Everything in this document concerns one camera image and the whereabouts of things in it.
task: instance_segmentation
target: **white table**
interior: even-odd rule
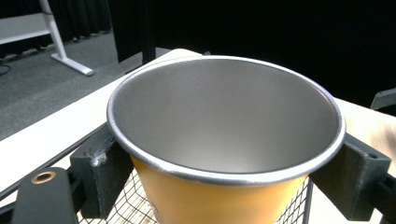
[[[175,49],[151,63],[196,55],[199,54],[185,49]],[[0,190],[7,188],[106,122],[108,98],[128,76],[117,79],[102,89],[1,141],[0,176],[2,176],[2,180],[0,181]],[[350,134],[391,156],[396,161],[396,118],[342,100],[336,99],[336,102],[346,115],[347,131]],[[68,160],[59,162],[57,166],[67,168]],[[396,175],[395,162],[389,172]],[[13,200],[15,200],[14,196],[0,203],[0,206]],[[370,223],[379,223],[380,218],[380,214],[376,212]],[[350,222],[344,219],[320,190],[314,188],[310,223]]]

